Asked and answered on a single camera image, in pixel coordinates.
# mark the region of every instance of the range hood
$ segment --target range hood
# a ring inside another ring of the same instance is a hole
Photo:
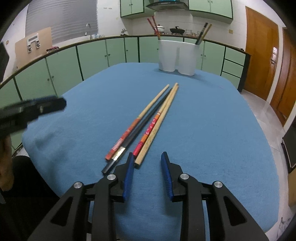
[[[147,5],[147,7],[153,9],[154,11],[166,11],[175,9],[189,10],[188,5],[185,2],[176,0],[159,0]]]

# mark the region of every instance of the person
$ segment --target person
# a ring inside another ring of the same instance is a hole
[[[27,240],[59,200],[29,157],[12,158],[10,136],[0,140],[0,192],[0,239],[7,241]]]

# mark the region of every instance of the brown door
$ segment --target brown door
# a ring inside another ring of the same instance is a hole
[[[273,48],[279,49],[278,26],[262,14],[246,7],[247,12],[247,46],[251,55],[244,89],[266,100],[276,69],[271,61]]]
[[[284,125],[296,100],[296,44],[287,29],[283,29],[284,52],[281,73],[276,86],[271,107]]]

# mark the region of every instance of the blue gripper pad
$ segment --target blue gripper pad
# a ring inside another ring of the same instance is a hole
[[[127,170],[126,170],[126,177],[124,178],[123,182],[123,200],[127,201],[129,194],[131,192],[131,183],[133,181],[133,170],[134,170],[134,155],[132,152],[129,153],[128,159],[126,161],[126,165],[128,165]]]
[[[163,178],[165,180],[165,189],[167,192],[168,197],[172,201],[173,199],[173,182],[172,177],[170,175],[170,170],[168,168],[169,163],[165,159],[164,153],[161,154],[161,170],[163,173]]]

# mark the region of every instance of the black pan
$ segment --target black pan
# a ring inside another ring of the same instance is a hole
[[[170,31],[172,32],[172,34],[181,34],[183,35],[183,33],[185,33],[184,29],[178,28],[179,26],[176,26],[175,28],[170,28]]]

